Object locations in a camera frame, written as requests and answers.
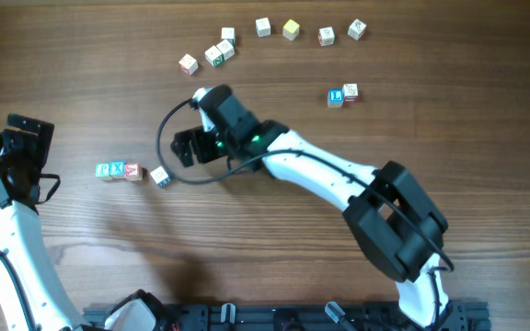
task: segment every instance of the yellow block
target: yellow block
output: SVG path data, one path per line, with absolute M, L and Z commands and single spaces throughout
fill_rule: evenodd
M 287 21 L 287 23 L 285 23 L 285 25 L 283 26 L 283 29 L 286 29 L 290 33 L 296 32 L 299 28 L 300 28 L 300 25 L 295 23 L 293 19 L 290 19 L 289 21 Z

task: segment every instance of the toy cube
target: toy cube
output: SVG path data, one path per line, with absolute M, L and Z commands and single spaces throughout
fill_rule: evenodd
M 257 36 L 266 37 L 271 34 L 271 24 L 268 18 L 260 18 L 255 21 L 257 24 Z
M 300 34 L 300 25 L 290 19 L 283 26 L 283 36 L 289 40 L 294 40 Z
M 359 38 L 365 32 L 365 27 L 367 27 L 365 23 L 363 23 L 359 19 L 355 19 L 349 26 L 349 31 L 347 32 L 347 34 L 350 35 L 353 39 L 359 40 Z
M 345 84 L 342 86 L 342 94 L 345 96 L 346 102 L 357 101 L 359 99 L 357 84 Z
M 114 178 L 124 178 L 124 166 L 126 163 L 123 161 L 116 161 L 109 163 L 109 175 Z
M 206 60 L 215 68 L 225 61 L 225 56 L 216 46 L 212 46 L 206 51 Z
M 236 36 L 235 36 L 235 28 L 222 28 L 222 36 L 221 36 L 222 40 L 228 40 L 231 44 L 232 44 L 232 47 L 235 47 L 235 41 L 236 41 Z
M 341 89 L 332 89 L 328 92 L 328 107 L 341 108 L 344 95 Z
M 140 164 L 126 164 L 124 167 L 124 177 L 128 181 L 143 180 L 143 168 Z
M 156 184 L 160 188 L 164 188 L 168 183 L 171 182 L 171 177 L 169 176 L 167 171 L 165 171 L 165 169 L 163 169 L 162 166 L 160 166 L 157 169 L 151 171 L 151 177 L 155 180 Z
M 228 40 L 220 41 L 220 43 L 216 45 L 216 48 L 223 54 L 225 61 L 235 55 L 235 48 Z
M 179 67 L 185 74 L 192 75 L 196 70 L 198 70 L 198 62 L 192 58 L 189 54 L 179 60 Z
M 320 46 L 329 46 L 335 42 L 335 32 L 332 27 L 322 28 L 318 32 L 318 42 Z
M 101 180 L 112 180 L 113 178 L 109 175 L 109 164 L 97 164 L 96 177 Z

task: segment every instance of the wood grain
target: wood grain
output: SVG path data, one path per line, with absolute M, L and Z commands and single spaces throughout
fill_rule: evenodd
M 257 38 L 259 17 L 274 35 Z M 361 41 L 346 35 L 356 17 L 368 24 Z M 302 25 L 293 42 L 281 35 L 288 18 Z M 224 26 L 238 48 L 213 69 L 203 52 Z M 327 26 L 337 44 L 320 48 Z M 185 53 L 200 61 L 193 77 L 177 66 Z M 56 125 L 46 170 L 63 184 L 40 212 L 78 308 L 139 288 L 165 302 L 398 297 L 340 214 L 290 184 L 257 174 L 161 190 L 94 178 L 95 163 L 113 159 L 158 166 L 158 122 L 222 83 L 260 119 L 335 154 L 407 166 L 450 224 L 450 296 L 488 301 L 496 330 L 530 330 L 530 2 L 519 0 L 0 7 L 0 127 L 10 112 Z M 344 83 L 362 101 L 327 108 L 326 91 Z M 178 114 L 165 144 L 198 123 Z

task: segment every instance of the black metal base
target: black metal base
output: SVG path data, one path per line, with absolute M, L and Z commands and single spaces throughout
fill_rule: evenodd
M 165 307 L 179 319 L 181 331 L 340 331 L 324 311 L 324 305 L 237 306 L 235 322 L 221 323 L 221 306 L 207 304 L 174 305 Z M 103 328 L 107 309 L 85 309 L 85 319 Z M 384 322 L 397 330 L 422 330 L 400 312 L 397 302 L 368 302 L 362 305 L 341 306 L 345 317 L 356 330 L 386 331 L 377 324 Z M 441 331 L 490 331 L 490 312 L 486 302 L 449 302 L 441 316 Z

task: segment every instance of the table surface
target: table surface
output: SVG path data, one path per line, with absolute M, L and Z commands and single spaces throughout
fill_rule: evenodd
M 257 37 L 260 17 L 270 37 Z M 289 18 L 301 24 L 294 41 L 282 36 Z M 368 25 L 359 41 L 346 34 L 355 18 Z M 236 55 L 214 69 L 203 53 L 226 26 Z M 320 47 L 328 26 L 335 44 Z M 200 63 L 191 77 L 178 67 L 185 53 Z M 258 118 L 325 150 L 408 167 L 449 222 L 450 297 L 489 302 L 497 330 L 530 329 L 530 1 L 520 0 L 0 8 L 0 128 L 10 112 L 56 126 L 45 170 L 63 184 L 40 207 L 42 232 L 79 309 L 139 288 L 164 302 L 398 298 L 337 210 L 266 174 L 164 190 L 94 177 L 111 160 L 157 167 L 159 121 L 223 83 Z M 345 83 L 361 100 L 327 108 Z M 164 144 L 199 123 L 182 111 Z M 185 174 L 223 170 L 220 160 Z

